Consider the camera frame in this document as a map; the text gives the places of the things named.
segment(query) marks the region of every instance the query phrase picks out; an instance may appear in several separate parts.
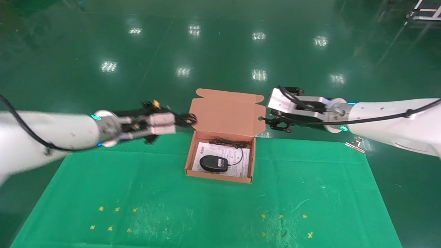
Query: box lid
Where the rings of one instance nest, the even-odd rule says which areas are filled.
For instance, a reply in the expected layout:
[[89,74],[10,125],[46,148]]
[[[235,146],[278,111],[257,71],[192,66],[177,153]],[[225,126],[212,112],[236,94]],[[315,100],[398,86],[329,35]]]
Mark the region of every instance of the box lid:
[[191,101],[190,113],[198,118],[193,127],[198,131],[255,136],[265,131],[265,106],[262,95],[197,89],[202,98]]

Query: cardboard box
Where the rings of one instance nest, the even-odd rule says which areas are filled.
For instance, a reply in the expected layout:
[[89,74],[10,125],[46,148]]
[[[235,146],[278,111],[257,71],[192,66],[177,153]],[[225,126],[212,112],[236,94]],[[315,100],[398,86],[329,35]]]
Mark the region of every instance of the cardboard box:
[[[250,184],[253,180],[254,161],[256,158],[256,136],[265,131],[265,106],[262,95],[228,92],[221,90],[197,89],[196,94],[202,98],[191,101],[190,113],[198,118],[196,129],[191,140],[185,164],[185,174],[192,177],[203,177],[216,180]],[[210,172],[191,170],[196,157],[199,142],[209,142],[217,137],[231,141],[250,142],[250,159],[248,177],[232,177]]]

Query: green mat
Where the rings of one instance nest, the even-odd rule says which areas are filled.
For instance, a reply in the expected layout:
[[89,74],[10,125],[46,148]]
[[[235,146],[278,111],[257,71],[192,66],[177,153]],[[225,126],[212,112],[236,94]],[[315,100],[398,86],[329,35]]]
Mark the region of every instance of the green mat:
[[364,155],[258,139],[253,183],[188,177],[191,134],[68,156],[12,247],[401,247]]

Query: instruction sheet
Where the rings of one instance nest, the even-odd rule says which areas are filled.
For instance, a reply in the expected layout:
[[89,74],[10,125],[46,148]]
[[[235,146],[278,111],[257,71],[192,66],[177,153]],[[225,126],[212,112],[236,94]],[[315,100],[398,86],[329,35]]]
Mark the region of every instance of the instruction sheet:
[[193,162],[193,168],[191,170],[208,172],[204,170],[199,161],[203,156],[214,155],[228,160],[228,170],[226,172],[211,172],[212,174],[220,174],[232,177],[248,177],[248,165],[250,163],[250,149],[243,148],[243,158],[237,165],[232,165],[239,162],[242,157],[240,149],[236,149],[230,146],[214,145],[210,143],[199,142],[198,150],[196,151],[196,157]]

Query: metal bracket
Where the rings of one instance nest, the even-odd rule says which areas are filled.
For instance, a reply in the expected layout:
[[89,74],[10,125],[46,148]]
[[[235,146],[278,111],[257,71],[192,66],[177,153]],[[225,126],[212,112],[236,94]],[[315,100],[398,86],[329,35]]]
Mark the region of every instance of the metal bracket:
[[364,153],[364,150],[360,148],[360,145],[361,145],[362,141],[363,141],[362,138],[357,137],[357,138],[355,138],[354,142],[352,142],[352,143],[346,142],[345,145],[347,147],[350,147],[350,148],[356,150],[357,152]]

